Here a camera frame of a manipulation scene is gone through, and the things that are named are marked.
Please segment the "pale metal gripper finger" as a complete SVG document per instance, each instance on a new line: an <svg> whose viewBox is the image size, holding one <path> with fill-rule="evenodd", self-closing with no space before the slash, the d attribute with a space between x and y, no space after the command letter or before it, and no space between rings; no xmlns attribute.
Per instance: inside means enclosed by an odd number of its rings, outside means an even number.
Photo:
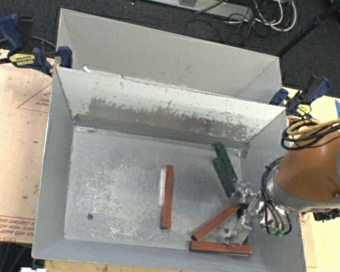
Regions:
<svg viewBox="0 0 340 272"><path fill-rule="evenodd" d="M237 223L234 227L234 229L232 230L232 232L227 235L225 237L225 243L226 244L229 244L229 245L236 245L237 244L237 236L238 236L238 232L239 232L239 229L240 229L240 223Z"/></svg>
<svg viewBox="0 0 340 272"><path fill-rule="evenodd" d="M237 244L244 244L246 238L249 236L252 231L252 224L250 220L242 219L241 225L239 226L239 230L237 233Z"/></svg>

